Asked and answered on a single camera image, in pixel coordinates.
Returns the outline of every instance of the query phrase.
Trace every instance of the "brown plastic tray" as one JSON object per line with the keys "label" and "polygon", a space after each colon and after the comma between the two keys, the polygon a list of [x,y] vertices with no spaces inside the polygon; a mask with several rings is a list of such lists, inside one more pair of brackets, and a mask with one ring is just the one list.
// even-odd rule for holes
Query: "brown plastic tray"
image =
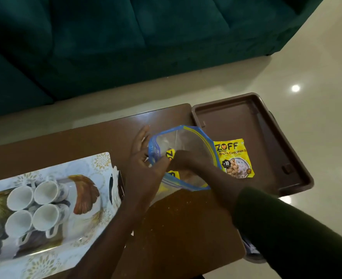
{"label": "brown plastic tray", "polygon": [[248,93],[192,107],[213,141],[243,138],[255,176],[248,185],[278,196],[310,189],[314,181],[260,96]]}

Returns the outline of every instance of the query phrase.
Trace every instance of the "printed rooster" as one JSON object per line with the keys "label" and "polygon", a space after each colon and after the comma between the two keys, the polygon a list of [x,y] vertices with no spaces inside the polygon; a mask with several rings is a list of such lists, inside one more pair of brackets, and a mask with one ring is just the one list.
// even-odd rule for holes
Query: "printed rooster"
{"label": "printed rooster", "polygon": [[70,175],[77,188],[77,202],[73,212],[75,214],[85,214],[92,209],[100,193],[92,180],[84,175]]}

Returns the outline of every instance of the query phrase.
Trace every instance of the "dark green sleeve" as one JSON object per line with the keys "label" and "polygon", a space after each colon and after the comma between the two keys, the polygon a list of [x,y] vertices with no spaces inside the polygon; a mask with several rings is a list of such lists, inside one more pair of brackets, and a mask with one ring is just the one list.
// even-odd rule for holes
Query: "dark green sleeve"
{"label": "dark green sleeve", "polygon": [[342,278],[342,237],[293,206],[247,187],[233,223],[282,278]]}

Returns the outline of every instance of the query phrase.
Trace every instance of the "white tea cup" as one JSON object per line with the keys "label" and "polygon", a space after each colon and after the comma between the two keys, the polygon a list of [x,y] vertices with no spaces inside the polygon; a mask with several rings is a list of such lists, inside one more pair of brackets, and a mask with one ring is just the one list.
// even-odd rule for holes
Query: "white tea cup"
{"label": "white tea cup", "polygon": [[49,203],[37,209],[32,223],[35,229],[46,231],[46,238],[50,239],[56,236],[59,225],[68,220],[69,214],[69,207],[67,205]]}
{"label": "white tea cup", "polygon": [[4,226],[6,234],[10,238],[17,238],[17,245],[28,242],[34,227],[32,225],[33,214],[37,206],[31,206],[29,210],[16,211],[10,215]]}
{"label": "white tea cup", "polygon": [[12,211],[20,211],[30,207],[34,202],[35,182],[30,181],[31,187],[27,185],[28,180],[13,189],[7,197],[7,207]]}
{"label": "white tea cup", "polygon": [[40,205],[59,202],[66,199],[69,189],[66,184],[58,183],[52,176],[47,176],[46,181],[40,183],[34,192],[34,201]]}

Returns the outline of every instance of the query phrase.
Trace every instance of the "wooden table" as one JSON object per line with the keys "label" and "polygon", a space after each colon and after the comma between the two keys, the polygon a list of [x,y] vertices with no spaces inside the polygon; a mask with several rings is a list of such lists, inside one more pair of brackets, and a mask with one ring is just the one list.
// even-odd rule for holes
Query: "wooden table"
{"label": "wooden table", "polygon": [[[0,180],[107,151],[125,176],[132,139],[145,124],[152,133],[194,125],[191,106],[182,104],[2,145]],[[229,214],[210,190],[179,190],[150,207],[129,239],[113,278],[189,279],[234,262],[244,253]],[[68,272],[53,277],[64,278]]]}

